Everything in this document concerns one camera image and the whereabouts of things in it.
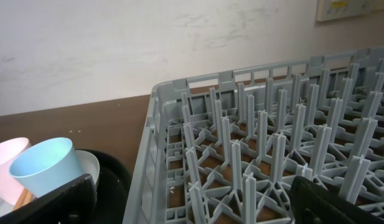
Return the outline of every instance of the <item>brown countertop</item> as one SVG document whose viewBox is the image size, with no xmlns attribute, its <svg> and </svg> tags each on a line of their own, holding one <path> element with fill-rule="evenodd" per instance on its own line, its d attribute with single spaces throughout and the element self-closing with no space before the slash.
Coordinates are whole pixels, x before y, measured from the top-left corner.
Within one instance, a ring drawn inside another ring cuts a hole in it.
<svg viewBox="0 0 384 224">
<path fill-rule="evenodd" d="M 114 156 L 132 175 L 149 105 L 149 95 L 0 116 L 0 142 L 27 137 L 32 145 L 70 138 L 76 149 Z"/>
</svg>

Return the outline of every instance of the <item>gray plastic dish rack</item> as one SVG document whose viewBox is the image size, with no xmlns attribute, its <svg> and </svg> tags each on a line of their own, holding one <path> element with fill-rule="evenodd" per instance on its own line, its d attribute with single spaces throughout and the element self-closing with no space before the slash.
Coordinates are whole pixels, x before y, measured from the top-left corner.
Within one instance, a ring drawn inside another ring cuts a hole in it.
<svg viewBox="0 0 384 224">
<path fill-rule="evenodd" d="M 297 175 L 384 219 L 384 47 L 156 85 L 123 223 L 293 223 Z"/>
</svg>

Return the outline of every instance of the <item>light blue cup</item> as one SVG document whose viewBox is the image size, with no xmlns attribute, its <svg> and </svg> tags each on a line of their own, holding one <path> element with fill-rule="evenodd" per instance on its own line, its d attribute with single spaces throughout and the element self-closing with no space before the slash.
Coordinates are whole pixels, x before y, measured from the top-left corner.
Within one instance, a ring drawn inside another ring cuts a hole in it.
<svg viewBox="0 0 384 224">
<path fill-rule="evenodd" d="M 84 174 L 73 142 L 54 138 L 32 146 L 13 161 L 10 175 L 41 197 Z"/>
</svg>

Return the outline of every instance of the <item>black plastic item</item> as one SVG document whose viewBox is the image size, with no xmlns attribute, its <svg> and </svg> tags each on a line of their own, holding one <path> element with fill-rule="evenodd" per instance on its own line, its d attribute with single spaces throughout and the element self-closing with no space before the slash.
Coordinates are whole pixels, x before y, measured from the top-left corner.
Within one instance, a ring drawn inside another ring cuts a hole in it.
<svg viewBox="0 0 384 224">
<path fill-rule="evenodd" d="M 96 204 L 95 185 L 84 174 L 0 217 L 0 224 L 88 223 Z"/>
<path fill-rule="evenodd" d="M 330 194 L 305 177 L 296 177 L 291 186 L 291 209 L 296 224 L 382 224 L 378 218 L 354 204 Z"/>
<path fill-rule="evenodd" d="M 98 201 L 90 223 L 122 223 L 131 176 L 114 157 L 94 150 L 82 150 L 94 154 L 100 164 Z"/>
</svg>

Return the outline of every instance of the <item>white wall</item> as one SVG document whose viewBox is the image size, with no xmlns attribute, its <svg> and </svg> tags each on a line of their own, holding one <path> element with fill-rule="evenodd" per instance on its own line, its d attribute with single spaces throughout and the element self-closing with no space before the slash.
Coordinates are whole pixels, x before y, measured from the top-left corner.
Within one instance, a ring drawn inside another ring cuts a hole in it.
<svg viewBox="0 0 384 224">
<path fill-rule="evenodd" d="M 384 12 L 320 25 L 315 15 L 313 0 L 0 0 L 0 115 L 384 45 Z"/>
</svg>

